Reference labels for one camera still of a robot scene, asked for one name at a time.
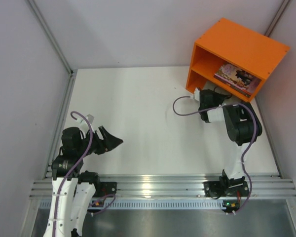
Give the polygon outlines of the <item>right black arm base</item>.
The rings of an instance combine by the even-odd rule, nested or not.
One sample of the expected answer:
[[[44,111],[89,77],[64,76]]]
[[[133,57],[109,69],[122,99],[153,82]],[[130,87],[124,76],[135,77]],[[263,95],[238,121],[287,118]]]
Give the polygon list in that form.
[[[205,197],[219,199],[226,197],[225,185],[219,181],[204,182]]]

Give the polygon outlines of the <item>dark cover paperback book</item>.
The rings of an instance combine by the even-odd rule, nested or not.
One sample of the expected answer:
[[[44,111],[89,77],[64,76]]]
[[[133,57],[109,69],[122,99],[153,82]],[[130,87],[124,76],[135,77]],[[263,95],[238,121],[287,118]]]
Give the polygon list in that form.
[[[218,76],[214,76],[214,78],[216,78],[217,80],[221,81],[222,83],[224,83],[224,84],[230,86],[232,89],[236,90],[237,92],[241,93],[242,95],[244,95],[244,96],[246,96],[246,97],[248,97],[248,98],[251,97],[250,94],[248,94],[247,92],[245,92],[245,91],[241,90],[240,88],[236,87],[234,84],[232,84],[232,83],[230,83],[230,82],[228,82],[228,81],[226,81],[226,80],[224,80],[224,79],[221,79],[221,78],[218,77]]]

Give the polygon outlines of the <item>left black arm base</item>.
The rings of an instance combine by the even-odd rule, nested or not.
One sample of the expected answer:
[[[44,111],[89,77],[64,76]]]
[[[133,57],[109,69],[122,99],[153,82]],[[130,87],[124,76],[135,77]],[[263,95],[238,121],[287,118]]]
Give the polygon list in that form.
[[[101,182],[96,187],[96,192],[93,195],[95,198],[100,198],[110,194],[116,194],[117,183],[116,182]]]

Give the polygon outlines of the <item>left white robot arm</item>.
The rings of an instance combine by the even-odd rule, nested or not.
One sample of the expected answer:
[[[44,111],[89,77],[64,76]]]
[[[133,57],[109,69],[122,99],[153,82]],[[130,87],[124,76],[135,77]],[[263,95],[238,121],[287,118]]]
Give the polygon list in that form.
[[[66,128],[61,141],[59,153],[51,165],[52,200],[44,236],[80,237],[88,209],[105,210],[106,199],[116,198],[116,191],[106,189],[98,173],[80,171],[83,158],[112,151],[123,140],[100,126],[99,132]]]

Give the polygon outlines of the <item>pale green Gatsby book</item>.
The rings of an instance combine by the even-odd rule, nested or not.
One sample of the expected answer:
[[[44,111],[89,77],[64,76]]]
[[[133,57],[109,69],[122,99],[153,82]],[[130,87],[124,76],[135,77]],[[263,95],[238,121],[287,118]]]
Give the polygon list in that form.
[[[228,91],[226,91],[225,89],[223,89],[222,87],[210,82],[210,81],[207,81],[203,87],[203,89],[210,89],[216,93],[219,93],[219,94],[222,94],[222,95],[226,95],[227,97],[231,97],[232,94]]]

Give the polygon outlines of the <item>pink Shakespeare story book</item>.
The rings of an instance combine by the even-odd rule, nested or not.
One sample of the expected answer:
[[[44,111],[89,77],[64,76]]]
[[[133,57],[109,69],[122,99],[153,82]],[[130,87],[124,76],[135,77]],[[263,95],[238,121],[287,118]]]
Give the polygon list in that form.
[[[250,95],[254,93],[261,81],[259,78],[230,63],[223,64],[214,76],[234,84]]]

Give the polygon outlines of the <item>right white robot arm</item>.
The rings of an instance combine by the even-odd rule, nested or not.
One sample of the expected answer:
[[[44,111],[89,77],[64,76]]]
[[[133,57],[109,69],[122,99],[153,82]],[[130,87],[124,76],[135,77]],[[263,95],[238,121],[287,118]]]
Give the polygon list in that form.
[[[230,96],[200,88],[195,89],[194,98],[200,103],[201,119],[206,123],[223,122],[228,138],[235,145],[219,180],[204,183],[205,196],[213,199],[246,197],[250,183],[243,171],[243,153],[261,136],[261,122],[249,102],[240,101],[227,105],[226,100]]]

